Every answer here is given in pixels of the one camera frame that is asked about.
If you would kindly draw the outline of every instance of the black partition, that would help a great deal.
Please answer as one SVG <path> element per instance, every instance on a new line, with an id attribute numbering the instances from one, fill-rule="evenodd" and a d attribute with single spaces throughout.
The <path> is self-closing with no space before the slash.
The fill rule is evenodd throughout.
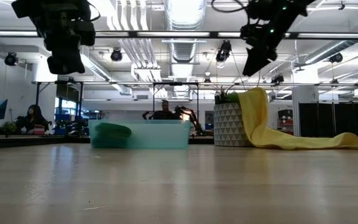
<path id="1" fill-rule="evenodd" d="M 358 134 L 358 103 L 300 103 L 299 110 L 302 137 Z"/>

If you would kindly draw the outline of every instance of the potted plant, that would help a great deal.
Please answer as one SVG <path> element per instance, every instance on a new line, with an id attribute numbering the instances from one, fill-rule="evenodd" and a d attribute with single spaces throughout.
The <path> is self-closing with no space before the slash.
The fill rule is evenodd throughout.
<path id="1" fill-rule="evenodd" d="M 221 88 L 215 93 L 214 141 L 216 146 L 251 146 L 236 92 L 229 93 Z"/>
<path id="2" fill-rule="evenodd" d="M 4 132 L 5 138 L 7 138 L 8 135 L 15 133 L 16 124 L 10 121 L 6 121 L 5 123 L 2 124 L 1 130 Z"/>

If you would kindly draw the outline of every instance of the woman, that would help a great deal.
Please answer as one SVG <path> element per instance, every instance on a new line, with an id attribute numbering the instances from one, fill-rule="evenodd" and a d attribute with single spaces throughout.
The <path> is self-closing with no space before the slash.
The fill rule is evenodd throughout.
<path id="1" fill-rule="evenodd" d="M 48 126 L 47 120 L 42 116 L 41 108 L 37 105 L 31 105 L 27 111 L 27 116 L 25 117 L 26 124 L 25 128 L 27 134 L 35 134 L 35 128 L 44 128 Z"/>

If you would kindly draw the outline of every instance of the wooden table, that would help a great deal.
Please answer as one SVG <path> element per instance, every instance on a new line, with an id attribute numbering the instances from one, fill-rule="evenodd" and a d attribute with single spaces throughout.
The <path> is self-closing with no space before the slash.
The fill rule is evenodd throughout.
<path id="1" fill-rule="evenodd" d="M 0 223 L 358 223 L 358 151 L 0 149 Z"/>

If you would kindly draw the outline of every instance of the dark hair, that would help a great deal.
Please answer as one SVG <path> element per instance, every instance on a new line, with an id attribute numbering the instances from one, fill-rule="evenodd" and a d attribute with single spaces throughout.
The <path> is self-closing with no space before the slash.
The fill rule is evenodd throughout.
<path id="1" fill-rule="evenodd" d="M 29 106 L 29 109 L 33 110 L 33 116 L 35 120 L 45 121 L 45 118 L 42 116 L 41 108 L 38 105 L 31 105 Z M 29 114 L 29 109 L 27 110 L 27 118 L 31 117 L 31 114 Z"/>

